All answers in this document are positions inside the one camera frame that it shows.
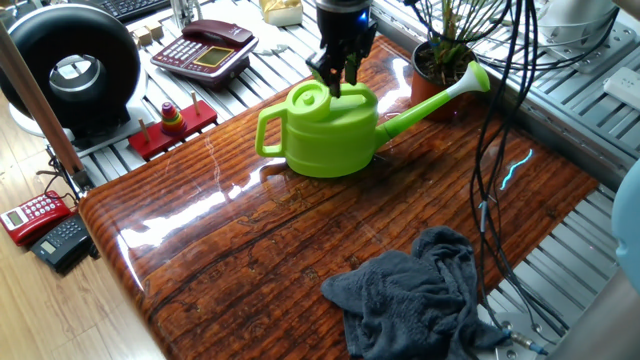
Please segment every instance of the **cable connector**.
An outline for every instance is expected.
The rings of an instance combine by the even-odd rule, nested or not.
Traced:
[[[480,204],[480,208],[481,208],[480,211],[482,211],[482,214],[480,217],[480,232],[484,234],[486,230],[486,224],[487,224],[487,212],[488,212],[487,200],[482,201],[482,203]]]
[[[526,349],[529,349],[540,355],[545,355],[545,356],[549,355],[549,352],[545,350],[542,346],[536,344],[533,340],[529,339],[528,337],[522,335],[517,331],[502,329],[502,332],[504,332],[507,336],[509,336],[511,341],[513,341],[514,343]]]

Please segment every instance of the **watering can spout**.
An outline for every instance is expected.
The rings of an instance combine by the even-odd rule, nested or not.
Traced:
[[[480,64],[475,61],[469,63],[467,71],[457,83],[376,127],[376,149],[410,128],[411,125],[424,119],[425,116],[431,114],[449,100],[468,91],[489,91],[489,76]]]

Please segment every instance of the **gray cloth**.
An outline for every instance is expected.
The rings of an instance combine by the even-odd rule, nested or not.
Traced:
[[[344,310],[354,357],[470,359],[469,348],[489,350],[506,340],[478,319],[473,248],[448,227],[424,231],[411,256],[388,251],[327,279],[322,294]]]

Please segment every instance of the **robotic arm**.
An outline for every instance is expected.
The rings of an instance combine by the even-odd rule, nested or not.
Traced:
[[[307,59],[313,76],[340,97],[340,79],[357,82],[362,59],[369,56],[378,24],[369,18],[372,0],[316,0],[321,51]]]

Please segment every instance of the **red wooden block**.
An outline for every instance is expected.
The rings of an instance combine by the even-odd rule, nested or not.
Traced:
[[[144,134],[139,132],[129,138],[129,144],[142,156],[148,160],[150,157],[167,150],[167,148],[180,142],[180,140],[192,135],[203,127],[213,123],[218,118],[218,114],[206,102],[198,101],[200,107],[200,115],[196,115],[196,109],[193,105],[180,111],[182,119],[187,124],[185,131],[178,136],[169,136],[162,132],[162,122],[154,124],[147,128],[149,139],[147,142]]]

